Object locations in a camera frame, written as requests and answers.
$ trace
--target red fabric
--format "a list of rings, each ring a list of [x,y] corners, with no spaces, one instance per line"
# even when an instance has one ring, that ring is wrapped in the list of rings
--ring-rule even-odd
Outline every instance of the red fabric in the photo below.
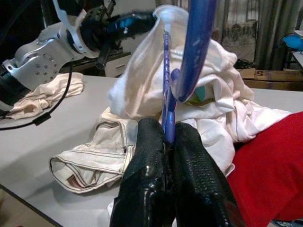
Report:
[[[303,112],[259,133],[233,163],[228,181],[248,227],[303,217]]]

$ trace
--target gray table surface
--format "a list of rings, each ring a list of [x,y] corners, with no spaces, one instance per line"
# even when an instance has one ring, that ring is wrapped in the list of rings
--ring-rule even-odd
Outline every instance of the gray table surface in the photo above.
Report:
[[[0,184],[64,227],[107,227],[107,206],[117,195],[118,184],[77,195],[55,182],[48,168],[50,157],[92,139],[98,116],[109,104],[107,91],[116,79],[85,76],[83,80],[83,93],[65,99],[39,127],[0,132]],[[260,105],[303,111],[303,92],[254,92]],[[27,121],[2,120],[0,127]]]

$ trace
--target white cloth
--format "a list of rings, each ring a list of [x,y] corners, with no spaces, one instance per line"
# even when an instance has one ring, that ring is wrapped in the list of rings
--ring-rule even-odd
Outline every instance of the white cloth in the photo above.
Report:
[[[51,82],[39,85],[34,91],[15,103],[14,108],[7,114],[7,117],[15,120],[34,117],[44,109],[51,107],[53,102],[59,100],[63,95],[68,76],[68,73],[58,74]],[[81,94],[83,91],[82,79],[82,73],[72,73],[71,85],[66,97]]]
[[[66,190],[84,193],[120,179],[134,155],[138,122],[124,120],[106,109],[94,138],[50,159],[49,167]]]
[[[174,6],[160,6],[154,28],[132,55],[125,73],[109,91],[111,113],[139,120],[158,116],[162,110],[163,31],[170,32],[170,70],[180,68],[188,13]],[[228,175],[234,168],[233,143],[245,142],[290,112],[272,110],[254,103],[248,88],[233,67],[237,60],[211,40],[196,88],[189,102],[178,103],[176,121],[197,128],[203,145],[220,169]]]

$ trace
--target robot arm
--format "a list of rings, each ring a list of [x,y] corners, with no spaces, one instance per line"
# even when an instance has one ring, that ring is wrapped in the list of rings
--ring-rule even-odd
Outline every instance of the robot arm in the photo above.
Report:
[[[77,9],[78,16],[75,11],[69,15],[64,2],[53,0],[60,23],[42,30],[36,40],[21,46],[13,59],[0,65],[0,116],[38,85],[50,82],[68,62],[99,57],[96,65],[104,67],[120,40],[149,31],[156,21],[151,12],[111,18],[114,0],[107,8],[101,5],[88,13]]]

